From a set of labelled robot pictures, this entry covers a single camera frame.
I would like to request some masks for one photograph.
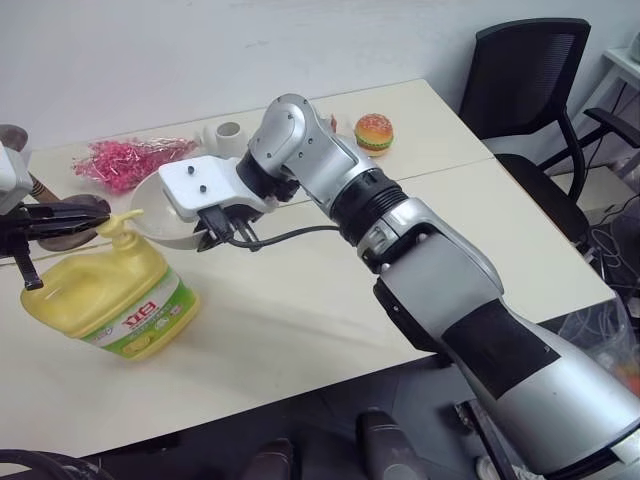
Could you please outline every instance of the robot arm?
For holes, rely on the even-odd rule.
[[[160,168],[202,249],[256,239],[249,222],[302,187],[376,275],[374,294],[420,350],[448,354],[528,466],[547,478],[640,471],[640,401],[589,357],[510,313],[491,262],[418,198],[409,198],[309,102],[283,95],[241,160]]]

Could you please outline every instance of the white bowl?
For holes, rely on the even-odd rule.
[[[158,172],[145,178],[133,191],[131,209],[137,208],[144,210],[144,215],[131,221],[145,238],[177,250],[198,248],[205,232],[193,233],[197,222],[182,221],[162,191]]]

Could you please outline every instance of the bottle label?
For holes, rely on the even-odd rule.
[[[131,358],[171,330],[195,301],[193,291],[169,268],[131,308],[82,340]]]

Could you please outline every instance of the pink tinsel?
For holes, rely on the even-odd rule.
[[[104,140],[90,144],[90,156],[77,161],[73,171],[100,181],[113,193],[122,194],[135,188],[160,165],[182,160],[197,146],[195,141],[183,138]]]

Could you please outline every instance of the yellow bottle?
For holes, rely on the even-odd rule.
[[[72,255],[42,275],[44,287],[23,290],[22,305],[71,338],[139,360],[157,352],[195,316],[198,296],[164,257],[112,215],[96,228],[112,239],[106,253]]]

